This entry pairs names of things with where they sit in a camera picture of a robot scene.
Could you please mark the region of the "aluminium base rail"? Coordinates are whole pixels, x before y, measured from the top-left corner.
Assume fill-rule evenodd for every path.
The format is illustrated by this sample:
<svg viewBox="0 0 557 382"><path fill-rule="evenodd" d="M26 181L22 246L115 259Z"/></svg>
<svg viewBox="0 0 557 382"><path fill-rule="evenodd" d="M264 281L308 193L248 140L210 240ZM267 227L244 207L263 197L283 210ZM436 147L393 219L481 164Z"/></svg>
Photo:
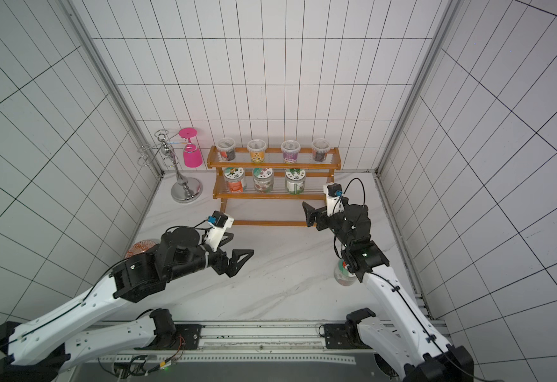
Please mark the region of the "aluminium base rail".
<svg viewBox="0 0 557 382"><path fill-rule="evenodd" d="M103 350L84 363L112 364L117 370L132 365L146 369L183 362L329 362L354 364L356 353L374 353L396 370L417 365L426 355L439 354L438 343L428 342L432 326L402 333L379 318L351 326L334 322L207 322L180 324L177 339L163 349L130 345Z"/></svg>

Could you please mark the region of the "jar with flower lid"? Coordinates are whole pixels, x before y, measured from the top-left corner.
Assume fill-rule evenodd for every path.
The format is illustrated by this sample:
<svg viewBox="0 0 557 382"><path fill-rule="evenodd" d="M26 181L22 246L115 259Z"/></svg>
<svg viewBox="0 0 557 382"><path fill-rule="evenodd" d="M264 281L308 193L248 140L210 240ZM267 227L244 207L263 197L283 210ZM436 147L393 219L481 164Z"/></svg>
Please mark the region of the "jar with flower lid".
<svg viewBox="0 0 557 382"><path fill-rule="evenodd" d="M242 167L224 168L224 180L231 194L241 194L246 190L246 171Z"/></svg>

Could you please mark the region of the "orange wooden tiered shelf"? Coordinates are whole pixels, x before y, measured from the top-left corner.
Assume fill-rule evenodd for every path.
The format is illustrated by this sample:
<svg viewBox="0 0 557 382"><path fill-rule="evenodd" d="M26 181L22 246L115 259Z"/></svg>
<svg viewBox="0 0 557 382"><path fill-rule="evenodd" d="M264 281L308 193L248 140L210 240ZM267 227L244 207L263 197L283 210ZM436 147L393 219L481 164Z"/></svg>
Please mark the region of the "orange wooden tiered shelf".
<svg viewBox="0 0 557 382"><path fill-rule="evenodd" d="M210 149L206 165L216 171L216 184L212 191L212 197L220 201L219 211L227 212L230 200L263 200L264 205L270 205L271 201L325 201L323 186L335 181L335 172L342 168L340 150L332 148L329 150L324 162L313 160L313 149L304 147L298 155L298 161L294 164L283 162L282 151L278 147L271 147L266 151L266 160L257 164L251 162L250 154L245 147L235 148L235 160L223 162L216 146ZM234 193L227 184L225 174L228 168L244 169L244 190ZM270 192L260 192L254 188L253 170L258 167L269 167L275 171L274 186ZM290 194L285 184L286 170L300 168L306 171L304 190L300 194Z"/></svg>

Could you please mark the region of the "pink plastic wine glass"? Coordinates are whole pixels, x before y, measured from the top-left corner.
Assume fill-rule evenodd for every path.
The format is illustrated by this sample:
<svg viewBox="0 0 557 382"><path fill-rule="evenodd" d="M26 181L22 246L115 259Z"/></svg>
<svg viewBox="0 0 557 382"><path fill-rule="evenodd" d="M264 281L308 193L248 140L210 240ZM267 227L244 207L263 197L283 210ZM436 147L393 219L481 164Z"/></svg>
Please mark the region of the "pink plastic wine glass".
<svg viewBox="0 0 557 382"><path fill-rule="evenodd" d="M186 167L194 169L203 165L200 148L192 141L197 136L197 130L194 127L185 127L179 130L178 135L186 141L183 153Z"/></svg>

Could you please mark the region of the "jar with pink floral lid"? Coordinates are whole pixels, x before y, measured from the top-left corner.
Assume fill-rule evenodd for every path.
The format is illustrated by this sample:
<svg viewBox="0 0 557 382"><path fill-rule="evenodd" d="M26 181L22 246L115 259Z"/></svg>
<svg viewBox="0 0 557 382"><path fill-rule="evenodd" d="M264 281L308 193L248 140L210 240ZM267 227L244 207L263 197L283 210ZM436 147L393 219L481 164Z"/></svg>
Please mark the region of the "jar with pink floral lid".
<svg viewBox="0 0 557 382"><path fill-rule="evenodd" d="M275 183L274 170L269 167L258 167L252 170L254 188L260 193L269 193Z"/></svg>

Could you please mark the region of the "clear cup with dark seeds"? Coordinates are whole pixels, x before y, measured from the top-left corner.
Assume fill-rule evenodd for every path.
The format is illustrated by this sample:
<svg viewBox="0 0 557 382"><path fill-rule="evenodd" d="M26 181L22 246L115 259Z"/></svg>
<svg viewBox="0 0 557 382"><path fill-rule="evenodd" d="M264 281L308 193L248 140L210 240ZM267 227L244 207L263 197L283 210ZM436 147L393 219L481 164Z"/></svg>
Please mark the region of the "clear cup with dark seeds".
<svg viewBox="0 0 557 382"><path fill-rule="evenodd" d="M233 138L221 138L217 144L216 149L221 162L235 161L236 156L236 142Z"/></svg>

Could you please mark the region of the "jar with green tree lid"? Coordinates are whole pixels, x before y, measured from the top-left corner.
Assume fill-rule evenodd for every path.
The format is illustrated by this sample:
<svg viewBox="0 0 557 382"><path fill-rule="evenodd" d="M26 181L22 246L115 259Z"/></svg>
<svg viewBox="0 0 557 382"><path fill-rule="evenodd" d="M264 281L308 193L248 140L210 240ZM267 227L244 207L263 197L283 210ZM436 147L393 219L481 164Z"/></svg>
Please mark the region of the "jar with green tree lid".
<svg viewBox="0 0 557 382"><path fill-rule="evenodd" d="M305 190L306 172L304 169L286 169L285 184L288 194L299 195Z"/></svg>

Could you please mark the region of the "small clear seed cup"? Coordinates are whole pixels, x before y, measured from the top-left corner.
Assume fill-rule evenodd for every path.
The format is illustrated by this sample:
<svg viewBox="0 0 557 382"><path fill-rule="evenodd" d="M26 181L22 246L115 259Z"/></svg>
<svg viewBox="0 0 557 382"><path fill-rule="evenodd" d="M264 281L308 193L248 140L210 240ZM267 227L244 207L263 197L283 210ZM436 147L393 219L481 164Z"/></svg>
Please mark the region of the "small clear seed cup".
<svg viewBox="0 0 557 382"><path fill-rule="evenodd" d="M315 138L312 141L312 155L315 162L324 162L330 150L331 145L325 138Z"/></svg>

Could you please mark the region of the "clear cup with yellow label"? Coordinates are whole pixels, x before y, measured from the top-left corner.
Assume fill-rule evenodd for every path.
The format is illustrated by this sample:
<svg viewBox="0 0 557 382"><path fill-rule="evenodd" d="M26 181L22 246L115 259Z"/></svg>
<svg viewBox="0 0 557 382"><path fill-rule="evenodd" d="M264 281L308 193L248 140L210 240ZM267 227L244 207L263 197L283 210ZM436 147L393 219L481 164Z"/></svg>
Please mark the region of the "clear cup with yellow label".
<svg viewBox="0 0 557 382"><path fill-rule="evenodd" d="M246 148L250 154L251 162L264 163L267 151L267 143L262 139L253 139L248 142Z"/></svg>

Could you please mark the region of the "clear cup with purple label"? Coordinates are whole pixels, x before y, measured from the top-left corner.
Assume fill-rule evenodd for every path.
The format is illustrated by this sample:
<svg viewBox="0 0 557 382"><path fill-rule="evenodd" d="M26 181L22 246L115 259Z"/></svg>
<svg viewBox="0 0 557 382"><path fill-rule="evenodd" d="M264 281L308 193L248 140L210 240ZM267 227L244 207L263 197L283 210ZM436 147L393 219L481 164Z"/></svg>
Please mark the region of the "clear cup with purple label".
<svg viewBox="0 0 557 382"><path fill-rule="evenodd" d="M295 140L286 140L281 144L281 151L283 162L287 164L294 164L297 162L301 145Z"/></svg>

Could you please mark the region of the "jar with red strawberry lid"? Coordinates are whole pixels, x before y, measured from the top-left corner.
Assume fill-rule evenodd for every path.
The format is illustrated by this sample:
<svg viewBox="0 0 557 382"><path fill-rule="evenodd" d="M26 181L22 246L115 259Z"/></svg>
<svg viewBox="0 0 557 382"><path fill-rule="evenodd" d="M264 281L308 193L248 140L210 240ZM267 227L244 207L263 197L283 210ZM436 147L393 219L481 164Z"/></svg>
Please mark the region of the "jar with red strawberry lid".
<svg viewBox="0 0 557 382"><path fill-rule="evenodd" d="M352 286L358 281L356 275L350 273L347 264L344 260L340 259L337 262L333 272L334 279L343 287Z"/></svg>

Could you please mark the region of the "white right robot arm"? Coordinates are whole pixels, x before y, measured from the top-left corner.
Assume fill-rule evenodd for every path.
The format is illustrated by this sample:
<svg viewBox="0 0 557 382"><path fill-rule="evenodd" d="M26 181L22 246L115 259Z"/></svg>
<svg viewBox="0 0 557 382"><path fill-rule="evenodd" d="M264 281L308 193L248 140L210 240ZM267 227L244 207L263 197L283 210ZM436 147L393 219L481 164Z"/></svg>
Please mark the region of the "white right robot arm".
<svg viewBox="0 0 557 382"><path fill-rule="evenodd" d="M349 314L348 336L371 348L384 372L402 381L471 381L474 360L468 350L452 345L404 291L388 258L371 237L372 222L365 205L329 202L315 209L302 205L307 226L329 229L340 242L340 257L378 300L394 330L383 327L369 308Z"/></svg>

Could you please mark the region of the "silver glass holder stand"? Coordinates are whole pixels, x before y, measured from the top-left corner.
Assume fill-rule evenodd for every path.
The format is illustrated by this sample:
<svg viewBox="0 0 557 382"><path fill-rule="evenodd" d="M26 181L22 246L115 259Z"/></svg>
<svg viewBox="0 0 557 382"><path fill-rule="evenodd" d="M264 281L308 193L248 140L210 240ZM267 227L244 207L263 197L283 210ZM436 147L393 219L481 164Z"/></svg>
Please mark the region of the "silver glass holder stand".
<svg viewBox="0 0 557 382"><path fill-rule="evenodd" d="M194 202L203 191L202 183L196 178L188 178L178 168L180 165L180 157L176 152L175 146L184 146L186 141L179 135L179 131L175 135L171 135L166 129L160 129L154 133L157 140L156 144L146 144L138 149L140 154L138 164L140 166L149 166L157 156L160 156L165 167L173 170L176 175L176 181L171 188L172 199L180 204L188 204Z"/></svg>

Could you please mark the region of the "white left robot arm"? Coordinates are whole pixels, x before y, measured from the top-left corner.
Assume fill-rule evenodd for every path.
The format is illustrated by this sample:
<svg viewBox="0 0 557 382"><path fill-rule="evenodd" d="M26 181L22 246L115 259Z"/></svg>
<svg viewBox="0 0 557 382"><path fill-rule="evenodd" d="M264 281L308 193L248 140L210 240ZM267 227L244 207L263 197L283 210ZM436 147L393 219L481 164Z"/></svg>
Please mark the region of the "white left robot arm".
<svg viewBox="0 0 557 382"><path fill-rule="evenodd" d="M70 302L26 323L0 325L0 381L52 381L67 369L110 353L181 345L183 337L167 309L103 329L92 325L196 272L211 268L218 275L237 275L254 250L235 249L228 255L222 246L233 237L218 227L201 233L176 226L159 244L119 262Z"/></svg>

